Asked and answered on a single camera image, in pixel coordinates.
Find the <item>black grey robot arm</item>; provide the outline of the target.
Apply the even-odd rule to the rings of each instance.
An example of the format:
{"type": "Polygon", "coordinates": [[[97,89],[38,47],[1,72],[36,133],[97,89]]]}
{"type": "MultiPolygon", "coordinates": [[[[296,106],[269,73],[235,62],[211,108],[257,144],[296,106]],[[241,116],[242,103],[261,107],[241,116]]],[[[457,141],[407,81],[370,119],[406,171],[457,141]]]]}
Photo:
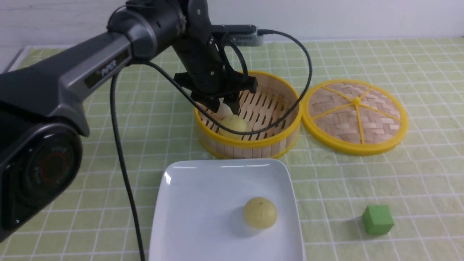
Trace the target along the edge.
{"type": "Polygon", "coordinates": [[[63,193],[79,172],[90,133],[83,102],[127,66],[173,47],[174,77],[216,112],[239,110],[257,79],[234,71],[223,46],[260,46],[255,25],[213,25],[205,0],[128,0],[107,31],[31,66],[1,74],[1,241],[63,193]]]}

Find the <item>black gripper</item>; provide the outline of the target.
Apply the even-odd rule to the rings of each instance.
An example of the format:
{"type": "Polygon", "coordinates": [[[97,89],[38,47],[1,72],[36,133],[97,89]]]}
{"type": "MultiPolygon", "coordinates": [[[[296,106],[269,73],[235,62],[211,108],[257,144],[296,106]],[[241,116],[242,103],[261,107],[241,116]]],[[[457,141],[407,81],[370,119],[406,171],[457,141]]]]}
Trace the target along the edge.
{"type": "Polygon", "coordinates": [[[255,25],[214,25],[209,18],[205,0],[179,1],[182,13],[187,19],[186,31],[173,44],[186,73],[178,74],[175,80],[192,91],[195,99],[212,113],[217,113],[224,99],[232,114],[240,110],[240,92],[255,93],[257,79],[232,69],[224,47],[236,48],[233,37],[245,37],[245,43],[256,39],[255,25]]]}

